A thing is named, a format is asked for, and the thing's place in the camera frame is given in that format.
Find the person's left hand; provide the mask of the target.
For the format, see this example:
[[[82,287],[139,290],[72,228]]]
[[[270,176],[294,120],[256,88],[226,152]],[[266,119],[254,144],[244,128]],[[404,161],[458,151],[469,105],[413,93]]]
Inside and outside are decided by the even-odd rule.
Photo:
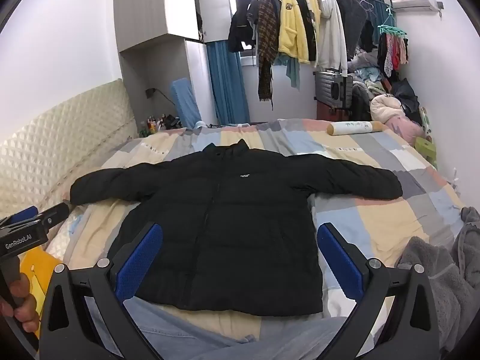
[[[1,314],[6,317],[15,318],[26,332],[35,332],[39,328],[40,318],[36,310],[36,298],[30,293],[29,278],[19,274],[19,279],[10,283],[10,294],[20,300],[20,303],[13,308],[4,299],[1,299]]]

